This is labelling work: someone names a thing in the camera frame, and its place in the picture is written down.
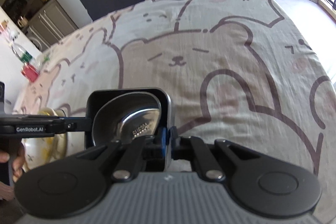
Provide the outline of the person's left hand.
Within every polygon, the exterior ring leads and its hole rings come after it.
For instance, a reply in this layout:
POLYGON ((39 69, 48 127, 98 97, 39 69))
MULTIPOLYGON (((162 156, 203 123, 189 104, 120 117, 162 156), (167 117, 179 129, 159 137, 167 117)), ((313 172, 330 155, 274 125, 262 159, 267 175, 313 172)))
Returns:
MULTIPOLYGON (((7 163, 10 160, 10 154, 6 151, 0 151, 1 163, 7 163)), ((16 157, 12 162, 13 181, 16 182, 23 174, 23 165, 25 163, 25 148, 21 140, 18 141, 16 157)))

